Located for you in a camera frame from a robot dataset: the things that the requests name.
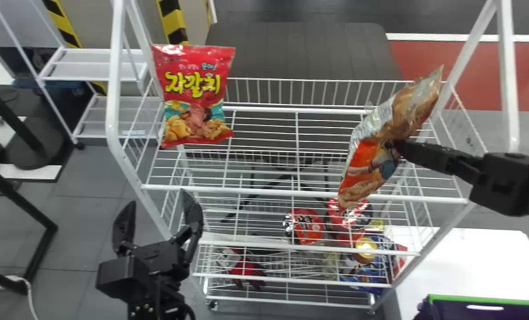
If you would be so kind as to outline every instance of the black metal stand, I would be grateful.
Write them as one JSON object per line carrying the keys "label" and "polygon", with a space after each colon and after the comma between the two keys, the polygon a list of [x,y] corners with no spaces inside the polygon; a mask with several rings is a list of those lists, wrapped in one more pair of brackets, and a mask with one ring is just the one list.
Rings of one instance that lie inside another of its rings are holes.
{"label": "black metal stand", "polygon": [[[43,237],[41,237],[41,240],[37,245],[37,249],[35,249],[35,253],[33,254],[33,257],[31,257],[31,261],[29,262],[29,265],[27,266],[27,269],[23,275],[24,279],[31,282],[35,277],[35,273],[37,272],[37,269],[39,269],[39,265],[43,261],[43,257],[45,257],[47,249],[49,249],[49,244],[51,243],[55,233],[57,233],[59,227],[57,227],[55,222],[51,221],[51,219],[44,215],[43,212],[35,208],[31,202],[15,191],[14,186],[2,176],[0,176],[0,192],[45,227],[45,233],[43,234]],[[27,293],[24,285],[21,286],[18,284],[18,282],[12,281],[3,275],[0,275],[0,286],[20,294]]]}
{"label": "black metal stand", "polygon": [[0,116],[16,135],[6,146],[7,158],[18,168],[33,170],[47,166],[57,158],[64,137],[48,121],[29,117],[22,122],[0,99]]}

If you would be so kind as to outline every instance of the caster wheel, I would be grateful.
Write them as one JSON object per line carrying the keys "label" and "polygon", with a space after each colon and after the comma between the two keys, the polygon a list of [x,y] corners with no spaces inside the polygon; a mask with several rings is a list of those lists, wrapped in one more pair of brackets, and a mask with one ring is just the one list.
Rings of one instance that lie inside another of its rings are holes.
{"label": "caster wheel", "polygon": [[207,306],[207,309],[211,311],[217,311],[219,309],[219,301],[217,300],[210,300],[206,302],[205,305]]}

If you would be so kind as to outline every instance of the gray tabletop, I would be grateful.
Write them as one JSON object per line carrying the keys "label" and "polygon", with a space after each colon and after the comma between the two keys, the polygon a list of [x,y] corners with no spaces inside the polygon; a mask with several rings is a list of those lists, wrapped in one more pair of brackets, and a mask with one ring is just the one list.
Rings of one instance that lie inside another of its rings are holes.
{"label": "gray tabletop", "polygon": [[230,77],[400,80],[378,24],[214,24],[206,44],[236,47]]}

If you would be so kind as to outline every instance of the yellow korean lettering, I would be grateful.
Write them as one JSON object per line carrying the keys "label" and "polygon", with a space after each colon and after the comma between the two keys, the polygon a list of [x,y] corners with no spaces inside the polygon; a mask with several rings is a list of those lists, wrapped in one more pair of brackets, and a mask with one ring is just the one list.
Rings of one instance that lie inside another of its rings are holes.
{"label": "yellow korean lettering", "polygon": [[173,91],[173,88],[175,88],[175,85],[177,83],[177,75],[172,75],[171,72],[168,71],[165,73],[165,79],[168,79],[170,81],[170,83],[165,86],[165,91]]}
{"label": "yellow korean lettering", "polygon": [[193,74],[193,77],[195,77],[195,82],[191,86],[191,97],[200,98],[203,95],[203,91],[201,91],[200,87],[202,77],[197,71],[195,71]]}
{"label": "yellow korean lettering", "polygon": [[165,86],[165,91],[174,91],[181,95],[183,94],[183,85],[186,81],[181,72],[178,72],[177,75],[172,75],[171,72],[166,72],[165,78],[171,81],[169,85]]}
{"label": "yellow korean lettering", "polygon": [[205,85],[201,88],[203,91],[215,91],[215,79],[212,74],[207,74],[203,80],[205,81]]}

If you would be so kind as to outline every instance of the black table leg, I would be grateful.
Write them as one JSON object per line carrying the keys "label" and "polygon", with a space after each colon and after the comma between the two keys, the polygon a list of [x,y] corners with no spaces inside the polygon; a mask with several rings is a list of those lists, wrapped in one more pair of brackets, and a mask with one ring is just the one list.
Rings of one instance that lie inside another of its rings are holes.
{"label": "black table leg", "polygon": [[44,215],[43,212],[35,208],[31,202],[15,191],[14,185],[2,176],[0,176],[0,192],[45,227],[45,233],[39,241],[37,249],[35,249],[35,253],[33,254],[33,257],[31,257],[31,261],[29,262],[29,265],[23,276],[24,279],[31,282],[35,276],[35,273],[37,272],[37,269],[39,268],[39,265],[43,261],[43,257],[45,257],[47,249],[49,249],[49,244],[51,243],[53,236],[55,233],[57,233],[57,229],[59,229],[59,227],[57,227],[55,222],[51,221],[51,219]]}

